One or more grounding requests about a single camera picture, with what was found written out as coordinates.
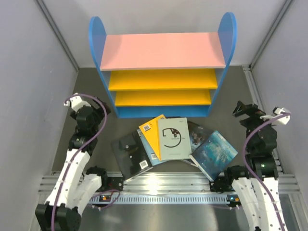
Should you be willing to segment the yellow book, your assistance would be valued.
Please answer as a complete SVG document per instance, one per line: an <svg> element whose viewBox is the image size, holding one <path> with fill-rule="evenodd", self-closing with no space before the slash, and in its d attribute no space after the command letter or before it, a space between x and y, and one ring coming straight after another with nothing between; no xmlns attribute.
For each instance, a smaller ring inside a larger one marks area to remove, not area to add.
<svg viewBox="0 0 308 231"><path fill-rule="evenodd" d="M161 160L160 150L159 150L159 136L158 136L158 120L165 119L164 115L159 115L154 119L142 124L139 126L139 129L145 136L146 140L148 141L149 145L153 149L154 153Z"/></svg>

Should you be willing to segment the black glossy book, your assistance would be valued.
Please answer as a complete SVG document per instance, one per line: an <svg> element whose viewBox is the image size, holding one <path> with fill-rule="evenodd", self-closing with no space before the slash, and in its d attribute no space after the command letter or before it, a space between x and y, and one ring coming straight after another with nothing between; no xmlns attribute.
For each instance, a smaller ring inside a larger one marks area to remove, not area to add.
<svg viewBox="0 0 308 231"><path fill-rule="evenodd" d="M124 181L130 181L153 168L137 131L112 141L111 148Z"/></svg>

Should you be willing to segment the purple Robinson Crusoe book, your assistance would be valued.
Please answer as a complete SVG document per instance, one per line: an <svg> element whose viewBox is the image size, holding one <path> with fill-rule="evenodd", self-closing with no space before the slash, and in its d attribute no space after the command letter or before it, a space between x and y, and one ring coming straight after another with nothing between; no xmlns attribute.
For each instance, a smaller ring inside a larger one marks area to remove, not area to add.
<svg viewBox="0 0 308 231"><path fill-rule="evenodd" d="M188 120L186 117L180 117L180 116L168 116L166 119L169 121L170 124L175 125L175 124L187 124Z"/></svg>

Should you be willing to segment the light blue book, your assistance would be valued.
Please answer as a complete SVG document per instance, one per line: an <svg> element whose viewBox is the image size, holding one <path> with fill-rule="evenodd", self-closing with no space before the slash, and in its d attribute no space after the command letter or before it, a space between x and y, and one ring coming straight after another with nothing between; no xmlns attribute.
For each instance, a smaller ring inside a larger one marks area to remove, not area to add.
<svg viewBox="0 0 308 231"><path fill-rule="evenodd" d="M152 166L156 166L159 164L162 164L166 161L161 161L158 159L158 157L156 156L155 152L153 151L152 147L150 146L150 144L148 143L147 139L145 138L145 136L143 135L142 131L140 129L137 129L137 132L139 134L139 137L141 139L141 142L145 148L145 151L150 159L150 162L152 164Z"/></svg>

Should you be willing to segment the grey-green book with black arc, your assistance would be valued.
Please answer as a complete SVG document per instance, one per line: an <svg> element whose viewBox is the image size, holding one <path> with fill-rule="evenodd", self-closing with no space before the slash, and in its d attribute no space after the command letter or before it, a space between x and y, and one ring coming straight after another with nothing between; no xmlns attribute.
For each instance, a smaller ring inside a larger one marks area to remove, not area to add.
<svg viewBox="0 0 308 231"><path fill-rule="evenodd" d="M161 160L189 159L191 153L188 124L172 125L167 119L158 120Z"/></svg>

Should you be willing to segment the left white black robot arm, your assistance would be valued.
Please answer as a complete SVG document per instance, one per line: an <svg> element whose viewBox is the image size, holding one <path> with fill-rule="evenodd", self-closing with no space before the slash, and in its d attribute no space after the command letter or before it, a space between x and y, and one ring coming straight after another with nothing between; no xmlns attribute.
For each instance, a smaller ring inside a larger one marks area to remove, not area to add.
<svg viewBox="0 0 308 231"><path fill-rule="evenodd" d="M109 185L104 169L92 167L83 172L106 124L109 107L97 97L78 93L66 99L64 105L72 109L71 117L77 125L58 180L35 210L42 231L79 230L90 199L97 190L104 191Z"/></svg>

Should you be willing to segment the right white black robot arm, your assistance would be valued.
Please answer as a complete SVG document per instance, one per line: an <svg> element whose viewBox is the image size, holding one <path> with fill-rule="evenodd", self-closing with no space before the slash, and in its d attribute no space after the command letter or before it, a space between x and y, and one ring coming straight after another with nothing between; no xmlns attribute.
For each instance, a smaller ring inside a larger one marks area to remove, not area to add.
<svg viewBox="0 0 308 231"><path fill-rule="evenodd" d="M242 148L243 166L232 166L210 183L216 193L235 192L229 198L228 208L243 209L251 231L285 231L283 211L279 196L279 174L273 150L277 147L276 125L286 125L291 113L275 107L271 115L256 104L241 101L232 113L234 117L247 115L240 124L246 128L246 140Z"/></svg>

